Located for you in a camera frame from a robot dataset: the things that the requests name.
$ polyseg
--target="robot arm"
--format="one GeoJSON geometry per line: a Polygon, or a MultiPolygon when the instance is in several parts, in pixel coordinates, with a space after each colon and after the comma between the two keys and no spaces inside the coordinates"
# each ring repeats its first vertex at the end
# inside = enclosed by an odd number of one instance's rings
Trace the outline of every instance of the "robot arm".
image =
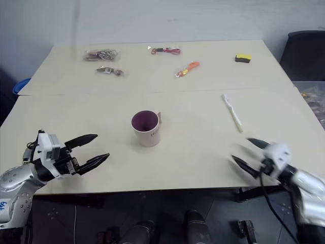
{"type": "Polygon", "coordinates": [[[255,146],[264,150],[265,158],[259,171],[233,156],[235,162],[254,178],[264,173],[277,179],[292,192],[299,241],[301,243],[325,243],[325,183],[322,179],[299,170],[289,163],[291,152],[285,144],[248,138],[255,146]]]}
{"type": "Polygon", "coordinates": [[[24,153],[24,164],[0,176],[0,230],[23,227],[31,210],[34,193],[64,174],[84,174],[104,162],[109,154],[96,156],[80,166],[70,153],[76,146],[91,142],[97,135],[84,135],[60,147],[55,135],[39,131],[33,148],[24,153]],[[38,149],[40,158],[33,160],[38,149]]]}

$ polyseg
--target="orange object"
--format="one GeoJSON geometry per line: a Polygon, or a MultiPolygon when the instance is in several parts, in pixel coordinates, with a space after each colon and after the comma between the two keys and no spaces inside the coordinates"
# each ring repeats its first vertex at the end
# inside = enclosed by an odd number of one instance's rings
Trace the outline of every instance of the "orange object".
{"type": "Polygon", "coordinates": [[[182,77],[182,76],[186,75],[186,74],[187,74],[191,69],[193,69],[193,68],[195,68],[195,67],[197,67],[197,66],[199,66],[199,65],[200,65],[199,62],[192,62],[192,63],[190,63],[190,64],[187,66],[186,69],[181,70],[180,72],[178,72],[177,74],[175,74],[175,76],[176,76],[176,77],[182,77]]]}

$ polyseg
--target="toothbrush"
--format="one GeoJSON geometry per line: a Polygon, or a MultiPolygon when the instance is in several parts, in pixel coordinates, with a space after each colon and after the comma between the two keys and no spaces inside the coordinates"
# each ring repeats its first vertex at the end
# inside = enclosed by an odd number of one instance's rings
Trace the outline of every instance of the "toothbrush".
{"type": "Polygon", "coordinates": [[[243,129],[243,125],[242,125],[242,123],[240,122],[240,120],[238,119],[238,117],[237,117],[237,115],[236,115],[236,113],[235,113],[235,111],[234,111],[234,108],[233,108],[232,105],[229,103],[229,101],[228,101],[228,96],[227,96],[226,94],[222,94],[221,97],[222,97],[222,99],[224,100],[224,103],[226,104],[226,106],[227,106],[227,108],[228,108],[230,114],[232,115],[232,117],[233,117],[233,119],[234,119],[234,122],[235,122],[235,124],[236,124],[236,126],[237,126],[238,131],[239,131],[240,133],[242,133],[242,132],[244,131],[244,129],[243,129]]]}

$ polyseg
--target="tabletop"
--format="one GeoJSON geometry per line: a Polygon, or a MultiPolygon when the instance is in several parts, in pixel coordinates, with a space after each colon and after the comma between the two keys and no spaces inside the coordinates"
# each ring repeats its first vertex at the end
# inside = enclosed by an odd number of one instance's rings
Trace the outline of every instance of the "tabletop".
{"type": "Polygon", "coordinates": [[[80,164],[110,157],[83,175],[53,180],[38,194],[258,186],[231,154],[258,168],[262,152],[245,138],[284,142],[292,165],[325,178],[325,132],[295,87],[138,94],[20,96],[0,128],[0,173],[21,165],[38,129],[65,141],[98,134],[73,150],[80,164]],[[239,133],[221,95],[226,93],[244,128],[239,133]],[[160,111],[161,142],[138,145],[132,116],[160,111]]]}
{"type": "Polygon", "coordinates": [[[121,94],[288,88],[293,84],[262,40],[54,46],[20,95],[121,94]],[[180,48],[180,55],[151,54],[151,47],[180,48]],[[85,61],[86,50],[111,48],[115,61],[85,61]],[[249,64],[235,62],[251,54],[249,64]],[[200,62],[184,77],[174,74],[200,62]],[[118,68],[124,76],[98,73],[100,66],[118,68]]]}

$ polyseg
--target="red wire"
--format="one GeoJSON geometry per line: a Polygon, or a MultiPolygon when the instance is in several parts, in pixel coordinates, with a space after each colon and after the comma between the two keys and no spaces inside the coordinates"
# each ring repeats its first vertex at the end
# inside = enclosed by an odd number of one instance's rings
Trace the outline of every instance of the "red wire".
{"type": "Polygon", "coordinates": [[[166,49],[164,49],[164,52],[169,52],[169,53],[171,53],[171,54],[180,54],[181,53],[181,49],[178,49],[178,48],[176,48],[176,49],[169,49],[169,48],[166,48],[166,49]]]}

